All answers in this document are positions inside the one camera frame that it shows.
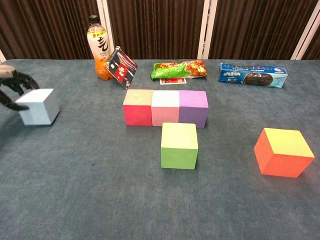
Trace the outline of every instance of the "green snack bag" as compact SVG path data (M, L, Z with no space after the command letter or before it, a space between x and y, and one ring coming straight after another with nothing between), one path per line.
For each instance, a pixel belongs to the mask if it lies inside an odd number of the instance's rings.
M205 62L202 60L177 62L158 62L153 64L152 79L193 79L207 76Z

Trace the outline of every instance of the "bottle label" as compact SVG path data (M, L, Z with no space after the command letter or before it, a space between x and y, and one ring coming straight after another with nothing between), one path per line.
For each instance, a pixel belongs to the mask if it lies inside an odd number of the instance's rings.
M92 36L93 38L96 38L96 37L99 37L103 34L106 33L106 30L103 30L103 31L98 31L98 32L90 32L88 31L88 35Z
M87 39L94 59L101 60L110 57L109 38L106 30L87 32Z

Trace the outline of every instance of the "green cube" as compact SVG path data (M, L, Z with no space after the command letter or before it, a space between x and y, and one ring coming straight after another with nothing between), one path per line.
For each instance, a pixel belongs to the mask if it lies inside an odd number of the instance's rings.
M198 155L196 125L193 123L162 124L161 167L195 169Z

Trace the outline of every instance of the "snack bag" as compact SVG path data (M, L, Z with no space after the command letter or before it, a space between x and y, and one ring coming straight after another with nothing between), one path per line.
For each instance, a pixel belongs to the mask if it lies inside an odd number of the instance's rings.
M207 76L207 70L202 60L155 63L151 73L151 79L193 79L204 76Z
M281 66L220 63L219 82L282 88L288 73Z

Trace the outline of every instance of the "card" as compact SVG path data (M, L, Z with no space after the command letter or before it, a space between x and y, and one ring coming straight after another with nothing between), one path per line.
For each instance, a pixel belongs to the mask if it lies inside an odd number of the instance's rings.
M138 69L137 64L119 46L115 48L108 61L105 62L105 66L125 89L130 87Z
M161 78L160 85L170 85L170 84L186 84L185 78Z

